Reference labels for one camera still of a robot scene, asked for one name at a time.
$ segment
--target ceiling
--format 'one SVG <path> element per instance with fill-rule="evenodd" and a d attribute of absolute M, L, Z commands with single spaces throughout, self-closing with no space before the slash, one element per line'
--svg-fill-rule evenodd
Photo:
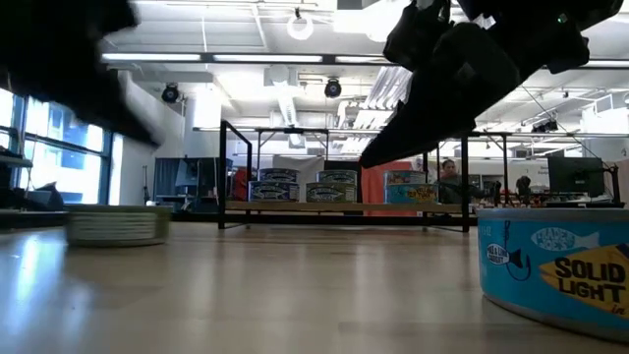
<path fill-rule="evenodd" d="M 392 26 L 397 15 L 373 18 L 361 30 L 351 30 L 347 11 L 336 11 L 336 0 L 245 0 L 245 1 L 136 1 L 141 24 L 133 30 L 115 33 L 102 43 L 105 52 L 229 52 L 299 54 L 380 54 L 382 42 L 371 40 L 366 31 Z M 287 22 L 299 7 L 313 19 L 313 34 L 306 40 L 289 35 Z M 629 14 L 599 24 L 585 33 L 590 39 L 592 58 L 629 59 Z M 134 64 L 125 69 L 153 77 L 160 73 L 211 73 L 228 96 L 223 117 L 233 120 L 268 117 L 277 110 L 277 99 L 265 94 L 264 65 L 233 64 Z M 303 88 L 294 98 L 298 111 L 337 112 L 343 100 L 364 100 L 377 83 L 378 67 L 295 66 Z M 340 78 L 342 96 L 326 98 L 327 78 Z M 159 96 L 160 81 L 143 81 L 146 90 Z M 203 84 L 181 83 L 186 94 Z M 545 110 L 558 113 L 568 130 L 578 129 L 580 110 L 592 99 L 611 92 L 629 90 L 629 71 L 581 70 L 551 75 L 539 71 L 522 88 L 507 96 L 477 118 L 480 129 L 514 130 L 520 122 Z"/>

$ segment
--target tuna can display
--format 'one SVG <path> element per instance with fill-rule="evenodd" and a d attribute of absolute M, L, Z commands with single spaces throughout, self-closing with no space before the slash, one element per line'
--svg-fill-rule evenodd
<path fill-rule="evenodd" d="M 355 203 L 356 186 L 351 183 L 316 182 L 306 185 L 308 203 Z"/>
<path fill-rule="evenodd" d="M 290 168 L 262 168 L 257 172 L 259 181 L 297 182 L 299 171 Z"/>
<path fill-rule="evenodd" d="M 298 202 L 299 184 L 293 182 L 249 182 L 250 202 Z"/>
<path fill-rule="evenodd" d="M 420 171 L 386 171 L 384 172 L 384 186 L 398 184 L 426 183 L 426 173 Z"/>
<path fill-rule="evenodd" d="M 358 184 L 358 172 L 350 170 L 327 170 L 316 174 L 317 182 Z"/>
<path fill-rule="evenodd" d="M 437 191 L 436 185 L 426 183 L 389 185 L 384 188 L 384 202 L 387 204 L 436 203 Z"/>

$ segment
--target security camera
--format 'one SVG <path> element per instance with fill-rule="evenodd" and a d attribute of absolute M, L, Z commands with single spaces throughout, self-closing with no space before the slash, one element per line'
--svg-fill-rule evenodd
<path fill-rule="evenodd" d="M 179 99 L 177 84 L 166 84 L 164 92 L 161 93 L 161 99 L 166 103 L 177 103 Z"/>
<path fill-rule="evenodd" d="M 341 84 L 339 84 L 338 79 L 329 79 L 323 93 L 325 93 L 327 98 L 336 98 L 340 96 Z"/>

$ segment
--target computer monitor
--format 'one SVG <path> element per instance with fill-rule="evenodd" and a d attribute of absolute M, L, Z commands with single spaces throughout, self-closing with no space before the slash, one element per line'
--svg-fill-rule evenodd
<path fill-rule="evenodd" d="M 553 193 L 587 193 L 598 197 L 605 193 L 602 160 L 596 157 L 548 158 L 548 178 Z"/>
<path fill-rule="evenodd" d="M 179 160 L 175 187 L 196 187 L 199 182 L 199 160 L 196 158 Z"/>

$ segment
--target fluorescent light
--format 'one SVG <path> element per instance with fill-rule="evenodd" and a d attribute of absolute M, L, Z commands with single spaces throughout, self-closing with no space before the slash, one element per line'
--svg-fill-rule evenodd
<path fill-rule="evenodd" d="M 320 63 L 320 55 L 214 54 L 217 62 Z"/>
<path fill-rule="evenodd" d="M 583 68 L 629 69 L 629 60 L 590 60 Z"/>
<path fill-rule="evenodd" d="M 337 56 L 335 61 L 337 63 L 345 63 L 345 64 L 391 64 L 388 60 L 386 60 L 383 56 L 374 55 L 374 56 Z"/>
<path fill-rule="evenodd" d="M 169 53 L 104 53 L 104 60 L 112 61 L 200 61 L 200 54 Z"/>

